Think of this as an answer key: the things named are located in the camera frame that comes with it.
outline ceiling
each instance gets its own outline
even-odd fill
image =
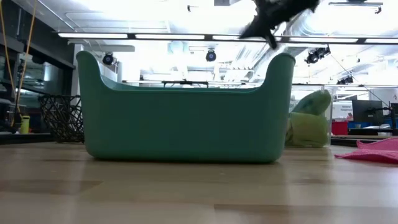
[[[396,0],[380,0],[382,12],[371,7],[336,7],[324,0],[316,13],[305,11],[277,31],[284,35],[398,36],[398,20],[394,12]],[[32,12],[33,0],[14,0]],[[59,32],[153,32],[176,34],[239,34],[254,15],[251,0],[40,0],[37,17]],[[176,54],[170,42],[143,40],[91,40],[94,45],[133,45],[139,55],[142,74],[168,74],[172,70],[187,72],[233,73],[229,81],[243,80],[252,70],[252,82],[261,82],[266,65],[278,52],[296,57],[295,83],[332,83],[347,75],[363,75],[377,71],[380,65],[394,61],[398,46],[331,45],[331,56],[308,66],[304,59],[310,45],[282,45],[279,50],[260,43],[184,42]],[[214,49],[216,62],[206,62],[207,49]]]

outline black object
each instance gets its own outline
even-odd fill
[[[116,60],[113,57],[113,53],[112,52],[106,52],[104,58],[102,59],[102,62],[105,65],[113,65]]]
[[[398,115],[398,103],[391,103],[391,107],[394,109],[396,116]]]
[[[398,135],[397,130],[391,128],[350,128],[348,130],[348,135],[355,136],[377,136],[379,133],[391,133],[393,136]]]
[[[306,9],[311,9],[311,11],[315,12],[316,7],[319,5],[319,0],[253,1],[257,6],[257,15],[246,27],[240,38],[262,37],[268,41],[273,49],[276,49],[277,42],[271,30],[274,30],[283,22],[289,22],[292,17]]]
[[[350,83],[354,83],[354,79],[352,76],[348,76],[348,77],[343,78],[342,80],[337,81],[337,85],[346,85],[346,84],[350,84]]]
[[[39,102],[44,123],[57,142],[84,142],[80,96],[44,95]]]
[[[308,57],[304,60],[307,64],[317,63],[319,60],[323,59],[325,56],[330,55],[330,48],[320,47],[315,50],[310,50],[308,52]]]
[[[369,122],[380,125],[384,122],[382,102],[376,100],[352,100],[355,122]]]
[[[207,81],[186,81],[186,80],[182,80],[182,81],[162,81],[163,83],[163,87],[166,87],[166,84],[179,84],[179,85],[193,85],[193,84],[202,84],[202,85],[206,85],[207,88],[209,88],[209,83]]]
[[[36,64],[39,64],[39,65],[42,65],[42,64],[44,64],[44,60],[43,59],[41,59],[40,57],[35,57],[35,56],[33,56],[32,57],[32,61],[34,62],[34,63],[36,63]]]
[[[9,124],[6,122],[0,120],[0,131],[8,131],[12,134],[15,134],[17,132],[16,128],[11,127]]]
[[[214,62],[217,58],[216,52],[214,52],[214,50],[209,50],[207,51],[206,54],[206,61],[208,62]]]
[[[394,111],[393,107],[389,106],[389,107],[371,109],[372,112],[373,111],[385,111],[385,110],[390,112],[390,119],[391,119],[392,129],[396,129],[396,125],[397,125],[396,114],[395,114],[395,111]]]
[[[373,143],[376,141],[380,141],[380,138],[372,138],[372,137],[360,137],[360,135],[365,135],[365,136],[375,136],[376,134],[370,134],[370,133],[366,133],[366,134],[351,134],[351,135],[356,135],[355,137],[342,137],[342,136],[332,136],[331,137],[331,141],[330,144],[332,146],[346,146],[346,147],[358,147],[358,145],[356,144],[357,141],[361,141],[362,143]]]
[[[19,65],[17,67],[17,89],[16,89],[16,94],[20,92],[21,89],[19,89],[19,82],[21,81],[22,78],[22,73],[24,73],[24,65],[27,62],[23,59],[19,59]],[[14,124],[16,122],[18,122],[18,119],[20,118],[20,116],[18,116],[18,105],[19,105],[19,97],[17,97],[17,100],[15,101],[15,105],[14,105]]]

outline ceiling light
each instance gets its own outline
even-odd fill
[[[398,44],[398,39],[378,39],[378,38],[368,38],[365,43],[369,44]]]
[[[137,39],[204,40],[204,35],[136,34]]]
[[[329,6],[346,6],[346,7],[358,7],[358,8],[368,8],[374,9],[375,14],[379,14],[381,12],[382,2],[361,2],[351,1],[351,2],[329,2]]]
[[[212,37],[213,40],[239,40],[242,42],[265,42],[263,38],[246,38],[239,39],[238,35],[214,35]]]
[[[238,40],[238,35],[214,35],[213,40]]]
[[[394,85],[364,85],[364,86],[368,88],[398,88],[398,86]]]
[[[162,81],[145,81],[145,80],[123,80],[122,83],[150,83],[150,84],[159,84]]]
[[[307,64],[317,63],[320,59],[323,59],[325,56],[330,55],[330,48],[320,47],[315,50],[311,50],[308,52],[308,57],[304,60]]]
[[[327,44],[298,44],[298,43],[285,43],[286,47],[309,47],[309,48],[319,48],[327,47]]]
[[[343,43],[355,43],[357,38],[345,38],[345,37],[290,37],[287,42],[301,42],[301,43],[326,43],[326,44],[343,44]]]
[[[127,34],[58,33],[60,37],[76,39],[127,39]]]
[[[198,47],[198,46],[189,46],[189,51],[205,51],[208,50],[208,47],[203,46],[203,47]]]

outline clear plastic container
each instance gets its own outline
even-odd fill
[[[328,124],[327,131],[326,131],[327,143],[324,146],[329,146],[330,143],[331,143],[331,122],[332,122],[332,110],[333,110],[333,97],[334,97],[335,91],[336,91],[334,87],[325,86],[325,85],[293,85],[292,94],[291,94],[291,97],[290,97],[289,113],[293,112],[294,108],[296,108],[296,106],[298,105],[300,100],[302,100],[303,98],[305,98],[309,94],[312,94],[312,93],[314,93],[316,91],[327,91],[330,94],[330,96],[331,96],[331,100],[330,100],[329,105],[327,105],[327,109],[324,112],[322,112],[320,115],[316,114],[317,116],[324,116],[326,121],[327,121],[327,124]],[[314,97],[315,98],[313,100],[306,99],[308,101],[309,107],[317,107],[318,106],[317,103],[319,103],[319,102],[324,103],[324,101],[322,101],[321,98],[316,99],[318,96],[314,96]],[[308,111],[299,110],[299,113],[301,113],[301,112],[302,113],[311,114]],[[308,128],[311,128],[311,122],[309,122],[307,124],[306,128],[303,128],[303,131],[308,130]],[[306,145],[305,147],[319,147],[319,146],[311,145],[309,143],[309,145]]]

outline table surface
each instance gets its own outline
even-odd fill
[[[397,223],[398,169],[286,149],[269,165],[96,161],[79,144],[0,146],[0,223]]]

